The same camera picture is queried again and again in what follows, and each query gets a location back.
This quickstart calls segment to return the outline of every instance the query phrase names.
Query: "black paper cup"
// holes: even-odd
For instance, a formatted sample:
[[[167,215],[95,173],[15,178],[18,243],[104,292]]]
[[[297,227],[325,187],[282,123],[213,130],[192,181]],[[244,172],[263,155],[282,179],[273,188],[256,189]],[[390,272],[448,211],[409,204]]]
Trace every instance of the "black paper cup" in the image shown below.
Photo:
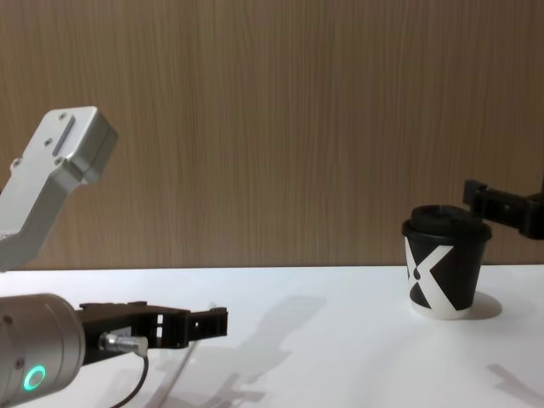
[[[490,227],[461,208],[425,206],[412,211],[402,234],[414,309],[444,320],[467,315]]]

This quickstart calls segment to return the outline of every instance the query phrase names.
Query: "wooden wall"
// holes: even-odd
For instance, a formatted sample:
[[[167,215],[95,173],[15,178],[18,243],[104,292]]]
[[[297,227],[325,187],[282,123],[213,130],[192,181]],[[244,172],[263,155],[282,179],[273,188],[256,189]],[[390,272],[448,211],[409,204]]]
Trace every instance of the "wooden wall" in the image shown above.
[[[0,0],[0,184],[79,105],[120,143],[29,267],[398,264],[464,179],[540,188],[544,2]]]

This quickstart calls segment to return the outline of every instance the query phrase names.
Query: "white tabletop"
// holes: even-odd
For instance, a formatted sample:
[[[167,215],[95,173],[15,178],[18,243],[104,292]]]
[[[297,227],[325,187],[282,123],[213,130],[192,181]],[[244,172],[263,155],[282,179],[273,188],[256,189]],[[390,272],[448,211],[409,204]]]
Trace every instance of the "white tabletop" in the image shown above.
[[[75,306],[227,307],[229,335],[199,344],[164,408],[544,406],[542,266],[484,267],[475,313],[460,321],[412,311],[403,267],[13,272],[0,288]],[[152,351],[126,406],[156,408],[153,393],[184,353]],[[24,407],[107,408],[140,371],[132,354],[85,366],[70,387]]]

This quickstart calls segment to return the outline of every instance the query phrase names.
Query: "black cup lid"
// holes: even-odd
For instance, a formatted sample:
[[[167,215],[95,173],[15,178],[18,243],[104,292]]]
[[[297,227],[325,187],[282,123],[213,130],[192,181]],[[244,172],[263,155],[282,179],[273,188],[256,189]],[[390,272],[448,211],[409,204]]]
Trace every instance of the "black cup lid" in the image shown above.
[[[462,208],[423,206],[412,210],[411,218],[402,225],[402,234],[408,238],[427,238],[440,245],[455,245],[487,241],[491,238],[491,228]]]

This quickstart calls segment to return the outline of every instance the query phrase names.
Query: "black cable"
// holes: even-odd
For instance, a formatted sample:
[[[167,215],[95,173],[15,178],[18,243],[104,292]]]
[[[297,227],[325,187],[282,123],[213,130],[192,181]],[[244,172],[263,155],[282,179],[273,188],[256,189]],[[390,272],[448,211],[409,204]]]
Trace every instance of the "black cable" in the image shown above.
[[[136,388],[133,390],[132,393],[130,393],[127,396],[127,398],[113,405],[111,408],[120,408],[121,406],[124,406],[128,401],[134,398],[134,396],[139,392],[139,390],[144,385],[145,378],[147,377],[147,371],[150,369],[150,360],[147,358],[147,356],[142,357],[142,359],[144,359],[144,370],[142,371],[142,377],[140,377],[138,384],[136,385]]]

